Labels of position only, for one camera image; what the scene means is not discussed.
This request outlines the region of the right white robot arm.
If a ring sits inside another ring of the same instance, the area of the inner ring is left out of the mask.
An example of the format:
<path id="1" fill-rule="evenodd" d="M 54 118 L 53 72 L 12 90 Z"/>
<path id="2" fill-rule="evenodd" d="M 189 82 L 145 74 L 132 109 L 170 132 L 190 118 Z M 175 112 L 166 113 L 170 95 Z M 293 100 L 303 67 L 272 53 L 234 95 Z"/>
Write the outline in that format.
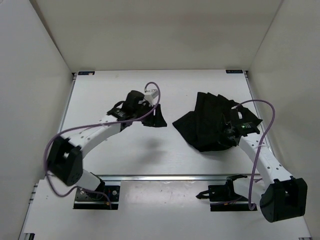
<path id="1" fill-rule="evenodd" d="M 196 198 L 210 200 L 214 211 L 229 211 L 230 204 L 248 201 L 246 209 L 260 210 L 270 223 L 304 216 L 307 183 L 303 178 L 295 178 L 280 164 L 261 139 L 257 126 L 242 119 L 231 120 L 225 124 L 223 133 L 247 154 L 261 180 L 243 174 L 232 175 L 223 185 L 208 186 Z"/>

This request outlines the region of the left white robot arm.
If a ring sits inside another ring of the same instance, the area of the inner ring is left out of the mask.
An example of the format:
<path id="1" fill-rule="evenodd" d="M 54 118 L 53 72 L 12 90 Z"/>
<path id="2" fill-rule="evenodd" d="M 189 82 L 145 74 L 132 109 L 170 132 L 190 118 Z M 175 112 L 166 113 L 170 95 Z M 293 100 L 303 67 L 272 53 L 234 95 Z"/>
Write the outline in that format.
<path id="1" fill-rule="evenodd" d="M 161 112 L 160 91 L 130 91 L 125 100 L 117 102 L 94 126 L 87 126 L 71 136 L 57 136 L 46 160 L 51 172 L 66 186 L 82 189 L 90 198 L 105 198 L 105 182 L 83 167 L 85 156 L 108 138 L 141 122 L 145 127 L 167 126 Z"/>

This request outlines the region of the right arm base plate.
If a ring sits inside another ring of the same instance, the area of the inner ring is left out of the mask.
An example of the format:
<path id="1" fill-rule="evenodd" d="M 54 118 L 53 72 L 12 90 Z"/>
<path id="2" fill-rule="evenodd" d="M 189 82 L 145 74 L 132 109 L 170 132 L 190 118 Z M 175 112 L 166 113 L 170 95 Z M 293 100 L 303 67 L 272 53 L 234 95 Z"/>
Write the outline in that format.
<path id="1" fill-rule="evenodd" d="M 250 212 L 248 199 L 231 193 L 226 184 L 209 185 L 208 189 L 195 196 L 199 200 L 209 200 L 211 212 Z"/>

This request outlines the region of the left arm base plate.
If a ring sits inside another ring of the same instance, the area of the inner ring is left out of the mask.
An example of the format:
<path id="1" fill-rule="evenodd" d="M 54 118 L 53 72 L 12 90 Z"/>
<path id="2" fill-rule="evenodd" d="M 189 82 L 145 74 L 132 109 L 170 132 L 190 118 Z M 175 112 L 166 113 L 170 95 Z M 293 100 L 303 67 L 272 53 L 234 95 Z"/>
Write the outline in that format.
<path id="1" fill-rule="evenodd" d="M 77 189 L 73 202 L 75 210 L 118 210 L 121 183 L 118 181 L 107 181 L 104 187 L 104 195 L 93 194 L 82 189 Z"/>

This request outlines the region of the black pleated skirt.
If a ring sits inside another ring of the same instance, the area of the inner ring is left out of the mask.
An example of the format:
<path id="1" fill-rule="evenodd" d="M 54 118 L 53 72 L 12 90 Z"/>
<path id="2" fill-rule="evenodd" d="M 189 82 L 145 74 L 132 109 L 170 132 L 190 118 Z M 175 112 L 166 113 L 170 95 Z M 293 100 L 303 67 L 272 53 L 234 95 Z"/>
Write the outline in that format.
<path id="1" fill-rule="evenodd" d="M 227 137 L 232 107 L 238 103 L 223 95 L 198 92 L 193 111 L 172 123 L 183 139 L 199 152 L 224 151 L 237 143 Z"/>

